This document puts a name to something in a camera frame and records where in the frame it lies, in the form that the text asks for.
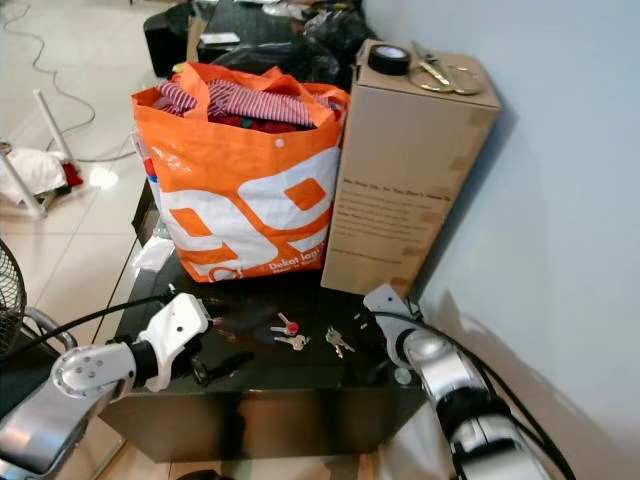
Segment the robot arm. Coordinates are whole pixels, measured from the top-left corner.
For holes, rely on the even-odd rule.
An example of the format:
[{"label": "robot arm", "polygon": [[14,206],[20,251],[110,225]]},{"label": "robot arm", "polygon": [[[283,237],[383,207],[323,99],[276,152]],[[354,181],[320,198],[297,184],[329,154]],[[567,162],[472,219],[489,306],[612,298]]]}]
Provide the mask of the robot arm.
[{"label": "robot arm", "polygon": [[91,418],[134,386],[169,385],[173,360],[209,325],[193,295],[177,295],[131,346],[74,348],[60,356],[49,379],[0,423],[0,479],[54,478]]},{"label": "robot arm", "polygon": [[[411,317],[389,285],[364,299],[372,312]],[[398,366],[415,370],[449,442],[461,480],[551,480],[509,418],[506,403],[490,395],[473,363],[448,341],[410,322],[376,315],[387,351]]]}]

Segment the tape roll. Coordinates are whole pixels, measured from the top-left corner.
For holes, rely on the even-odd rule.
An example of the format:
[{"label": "tape roll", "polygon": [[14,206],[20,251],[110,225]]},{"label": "tape roll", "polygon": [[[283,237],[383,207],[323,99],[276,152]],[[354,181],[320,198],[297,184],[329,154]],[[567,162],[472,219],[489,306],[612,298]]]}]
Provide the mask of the tape roll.
[{"label": "tape roll", "polygon": [[411,55],[406,50],[393,45],[374,45],[369,50],[367,64],[373,70],[385,75],[406,75],[409,71]]}]

